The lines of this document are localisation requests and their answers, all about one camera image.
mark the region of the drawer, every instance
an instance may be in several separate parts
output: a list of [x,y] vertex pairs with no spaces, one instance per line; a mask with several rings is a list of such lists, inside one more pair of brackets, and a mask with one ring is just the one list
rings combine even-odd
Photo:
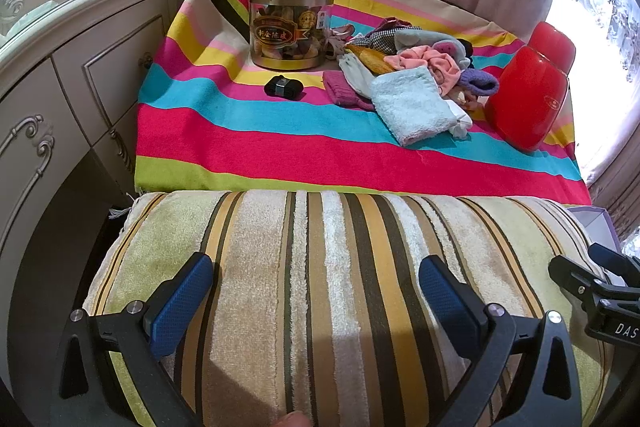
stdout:
[[63,89],[91,144],[138,99],[169,25],[167,0],[144,0],[103,20],[53,53]]
[[53,195],[89,152],[53,65],[46,60],[0,101],[0,377],[20,261]]
[[120,187],[123,194],[136,196],[133,172],[136,161],[138,129],[138,104],[135,103],[94,145],[100,162]]

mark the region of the red thermos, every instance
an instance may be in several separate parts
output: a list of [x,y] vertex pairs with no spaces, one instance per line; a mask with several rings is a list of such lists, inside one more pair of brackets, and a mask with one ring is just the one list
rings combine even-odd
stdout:
[[486,119],[506,142],[525,152],[538,149],[562,107],[574,60],[569,38],[548,23],[538,24],[484,106]]

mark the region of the purple cloth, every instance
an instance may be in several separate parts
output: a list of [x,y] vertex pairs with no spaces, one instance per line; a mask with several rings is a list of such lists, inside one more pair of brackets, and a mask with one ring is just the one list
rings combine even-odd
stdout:
[[365,111],[374,111],[370,100],[360,96],[347,83],[341,71],[323,71],[322,83],[329,99],[340,107],[359,107]]
[[413,26],[410,22],[401,21],[400,19],[396,19],[395,17],[387,17],[384,19],[377,28],[371,30],[369,33],[365,35],[365,37],[370,37],[372,33],[379,32],[382,30],[393,30],[395,28],[406,28],[407,26]]
[[464,70],[456,85],[468,89],[476,96],[491,96],[500,87],[498,79],[491,73],[473,69]]

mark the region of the striped cushion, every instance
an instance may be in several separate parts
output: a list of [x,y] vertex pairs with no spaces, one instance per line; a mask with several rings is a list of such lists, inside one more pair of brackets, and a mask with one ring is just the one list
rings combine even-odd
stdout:
[[[485,301],[512,314],[556,309],[571,326],[585,425],[598,408],[610,346],[549,279],[556,255],[604,274],[562,206],[521,198],[338,192],[173,192],[140,198],[92,285],[92,314],[146,299],[195,250],[221,270],[170,375],[205,425],[268,425],[303,410],[316,425],[424,427],[465,370],[417,285],[437,254]],[[127,399],[152,425],[113,355]],[[498,412],[505,370],[480,425]]]

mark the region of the fabric pile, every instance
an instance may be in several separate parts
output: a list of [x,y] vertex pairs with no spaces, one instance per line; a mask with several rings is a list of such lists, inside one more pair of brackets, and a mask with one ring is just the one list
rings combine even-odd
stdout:
[[449,131],[458,139],[473,126],[467,111],[498,91],[498,79],[476,70],[464,39],[388,17],[366,35],[354,26],[332,29],[324,87],[340,107],[376,111],[398,143],[409,146]]

